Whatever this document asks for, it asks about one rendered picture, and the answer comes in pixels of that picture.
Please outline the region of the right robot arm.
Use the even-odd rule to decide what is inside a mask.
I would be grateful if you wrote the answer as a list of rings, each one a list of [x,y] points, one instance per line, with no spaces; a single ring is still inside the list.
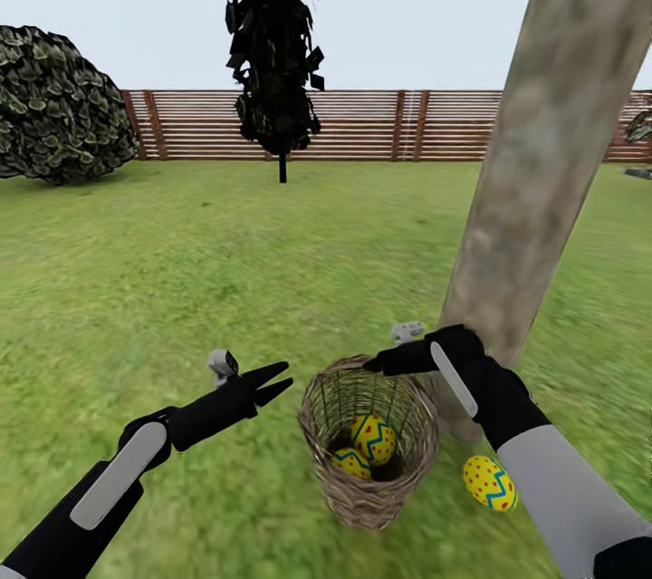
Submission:
[[[652,524],[552,426],[517,374],[484,353],[478,335],[463,324],[425,334],[414,321],[395,324],[391,336],[396,348],[362,370],[443,373],[483,427],[562,579],[652,579]]]

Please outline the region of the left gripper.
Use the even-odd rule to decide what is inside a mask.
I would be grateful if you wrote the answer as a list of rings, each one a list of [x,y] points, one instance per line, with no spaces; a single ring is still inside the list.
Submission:
[[[226,376],[227,385],[200,397],[195,402],[194,409],[204,439],[233,426],[245,417],[248,419],[256,417],[258,415],[256,406],[262,408],[283,393],[293,384],[293,378],[260,390],[258,388],[287,368],[289,368],[288,362],[277,362],[252,372],[242,373],[240,376],[236,372]]]

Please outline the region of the wicker basket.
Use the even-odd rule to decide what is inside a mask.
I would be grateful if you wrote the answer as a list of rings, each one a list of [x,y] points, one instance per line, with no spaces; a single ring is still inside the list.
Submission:
[[[384,377],[370,372],[364,379],[362,364],[373,358],[377,356],[336,359],[313,375],[295,415],[325,505],[344,526],[377,533],[398,518],[418,482],[431,472],[442,432],[432,400],[437,385],[431,372],[422,372],[421,384],[414,374],[405,373]],[[383,419],[396,435],[394,466],[369,466],[372,479],[362,479],[328,461],[338,446],[354,448],[350,425],[361,412],[373,415],[385,408]]]

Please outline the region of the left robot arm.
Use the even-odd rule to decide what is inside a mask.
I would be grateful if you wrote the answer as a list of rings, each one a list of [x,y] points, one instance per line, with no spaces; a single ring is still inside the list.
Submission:
[[[293,378],[258,390],[289,368],[277,362],[238,375],[227,350],[209,353],[216,390],[183,408],[168,406],[133,420],[113,460],[99,460],[57,507],[0,564],[0,579],[84,579],[144,488],[139,478],[168,461],[171,446],[188,450],[247,417],[283,393]]]

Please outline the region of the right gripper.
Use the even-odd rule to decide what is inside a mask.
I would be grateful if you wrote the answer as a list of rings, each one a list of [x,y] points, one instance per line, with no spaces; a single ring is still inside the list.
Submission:
[[[398,348],[379,352],[377,358],[362,364],[366,373],[382,373],[383,376],[393,377],[398,374],[416,374],[427,372],[421,370],[415,362],[413,352],[417,340],[412,343],[402,344]]]

